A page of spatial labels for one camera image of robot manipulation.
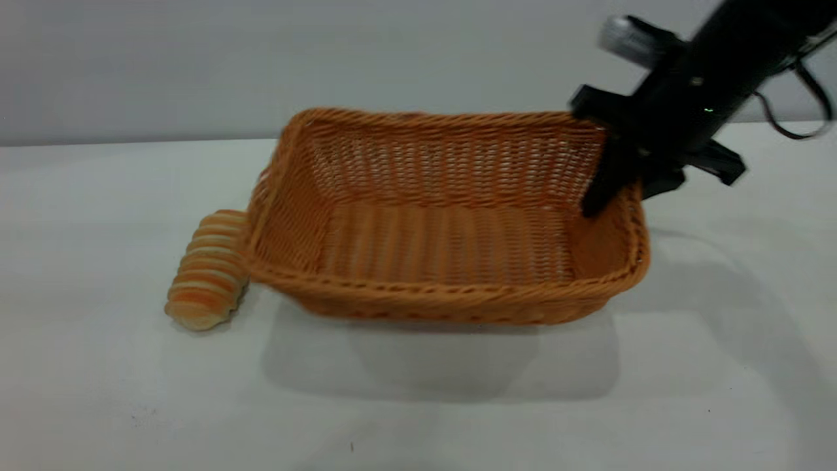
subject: bread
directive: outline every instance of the bread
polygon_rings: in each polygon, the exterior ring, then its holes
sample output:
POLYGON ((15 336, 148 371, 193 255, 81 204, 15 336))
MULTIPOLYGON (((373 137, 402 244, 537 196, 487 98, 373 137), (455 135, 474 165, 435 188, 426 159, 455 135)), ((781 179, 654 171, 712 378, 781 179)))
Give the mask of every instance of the bread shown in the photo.
POLYGON ((249 280, 238 247, 246 221, 245 213, 220 210, 203 218, 193 234, 164 308, 186 329, 211 329, 238 308, 249 280))

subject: white table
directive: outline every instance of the white table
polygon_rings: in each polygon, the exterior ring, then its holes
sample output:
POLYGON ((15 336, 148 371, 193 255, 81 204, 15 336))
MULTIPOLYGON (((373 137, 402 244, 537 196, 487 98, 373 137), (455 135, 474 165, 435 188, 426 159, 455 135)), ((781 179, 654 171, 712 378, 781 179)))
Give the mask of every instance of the white table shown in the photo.
POLYGON ((269 140, 0 149, 0 468, 811 470, 837 463, 837 133, 646 202, 652 267, 554 328, 162 312, 269 140))

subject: black cable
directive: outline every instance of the black cable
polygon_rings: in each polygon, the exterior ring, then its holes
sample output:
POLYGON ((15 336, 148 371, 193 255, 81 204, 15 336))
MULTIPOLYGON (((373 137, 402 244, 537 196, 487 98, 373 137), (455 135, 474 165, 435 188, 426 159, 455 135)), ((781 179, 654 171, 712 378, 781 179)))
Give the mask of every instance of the black cable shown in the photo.
POLYGON ((796 61, 793 63, 793 71, 796 73, 797 77, 802 81, 805 88, 807 88, 814 98, 819 101, 819 105, 823 110, 824 116, 824 123, 819 129, 814 132, 810 132, 808 134, 797 134, 796 132, 790 132, 782 125, 780 125, 776 121, 776 117, 773 114, 773 109, 770 106, 770 101, 768 101, 767 97, 762 95, 759 92, 753 93, 759 100, 762 102, 762 108, 764 108, 764 115, 768 119, 770 126, 773 127, 776 131, 782 134, 785 137, 794 140, 802 140, 802 139, 810 139, 811 137, 817 137, 824 132, 828 131, 831 127, 831 122, 834 120, 834 108, 831 105, 831 98, 829 97, 828 92, 819 84, 817 79, 811 74, 811 72, 805 67, 802 63, 802 60, 797 58, 796 61))

